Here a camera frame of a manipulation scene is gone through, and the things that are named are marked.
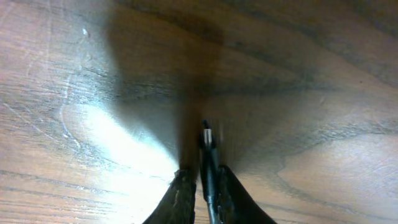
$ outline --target brown wood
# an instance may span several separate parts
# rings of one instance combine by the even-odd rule
[[[395,0],[0,0],[0,100],[2,223],[142,222],[202,118],[278,223],[398,223]]]

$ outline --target wooden table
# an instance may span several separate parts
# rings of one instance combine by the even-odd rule
[[[398,223],[398,2],[0,0],[0,223],[141,223],[203,118],[278,223]]]

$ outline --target wooden surface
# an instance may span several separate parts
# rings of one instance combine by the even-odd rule
[[[141,223],[202,118],[278,223],[398,223],[398,2],[0,0],[1,223]]]

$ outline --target wood grain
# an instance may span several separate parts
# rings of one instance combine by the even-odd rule
[[[141,223],[209,119],[278,223],[397,223],[398,3],[0,0],[0,222]],[[195,223],[208,223],[198,183]]]

